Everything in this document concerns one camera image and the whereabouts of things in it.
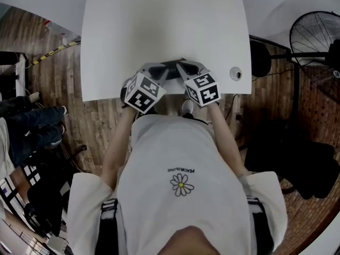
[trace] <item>chair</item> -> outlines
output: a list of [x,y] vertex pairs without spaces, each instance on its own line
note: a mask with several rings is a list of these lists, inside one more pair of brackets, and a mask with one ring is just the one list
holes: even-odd
[[40,180],[27,192],[30,203],[26,207],[39,219],[39,228],[35,230],[44,232],[43,236],[46,232],[59,236],[62,214],[67,212],[69,205],[73,175],[79,172],[69,161],[83,150],[86,150],[85,146],[69,159],[63,159],[49,150],[40,150],[25,161],[35,166],[40,176]]
[[304,199],[327,197],[340,173],[334,147],[305,140],[287,126],[286,121],[270,121],[257,130],[248,144],[246,168],[276,172]]

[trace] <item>white t-shirt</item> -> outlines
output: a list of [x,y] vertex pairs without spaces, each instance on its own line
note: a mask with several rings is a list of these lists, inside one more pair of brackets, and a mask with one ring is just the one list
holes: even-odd
[[[277,176],[266,172],[246,180],[265,204],[276,248],[287,227]],[[129,255],[157,254],[188,226],[201,229],[220,254],[252,254],[255,239],[243,186],[220,156],[212,129],[201,122],[161,115],[138,119],[116,195]],[[97,176],[75,175],[67,220],[75,255],[94,254],[100,206],[114,196]]]
[[5,119],[0,118],[0,180],[10,175],[15,167],[9,156],[10,139]]

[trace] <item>leg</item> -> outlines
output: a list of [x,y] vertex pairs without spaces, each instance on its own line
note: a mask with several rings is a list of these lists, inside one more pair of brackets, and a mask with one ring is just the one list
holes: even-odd
[[9,100],[0,102],[0,117],[7,116],[8,114],[15,114],[22,111],[27,111],[31,107],[29,97],[18,96]]
[[59,123],[64,116],[64,107],[48,107],[31,110],[30,112],[9,116],[6,121],[20,126],[27,131],[38,125],[53,125]]
[[17,135],[11,127],[8,128],[10,136],[10,158],[15,167],[20,166],[32,153],[52,142],[62,138],[61,126],[47,125],[27,137]]

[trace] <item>sleeve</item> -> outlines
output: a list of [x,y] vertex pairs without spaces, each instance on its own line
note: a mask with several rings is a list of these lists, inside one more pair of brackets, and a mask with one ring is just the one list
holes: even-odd
[[1,199],[0,199],[0,219],[5,220],[5,207]]
[[283,241],[288,223],[286,204],[277,175],[274,172],[263,172],[249,175],[245,180],[251,195],[258,198],[265,208],[275,250]]
[[74,175],[67,210],[67,238],[74,255],[95,254],[101,204],[112,194],[100,177],[87,173]]

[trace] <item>black strap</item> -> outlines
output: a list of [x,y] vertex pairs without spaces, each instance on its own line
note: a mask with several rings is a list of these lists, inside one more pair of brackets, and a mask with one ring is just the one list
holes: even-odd
[[247,200],[253,214],[257,255],[270,255],[274,250],[274,241],[270,233],[266,210],[258,198],[248,195]]
[[101,206],[99,235],[95,255],[119,254],[117,230],[117,199],[110,199]]
[[[265,208],[258,198],[247,196],[251,209],[257,243],[257,255],[270,255],[274,250],[274,241],[270,233],[268,218]],[[101,206],[99,235],[95,255],[112,254],[118,255],[118,230],[117,230],[117,199],[110,199]]]

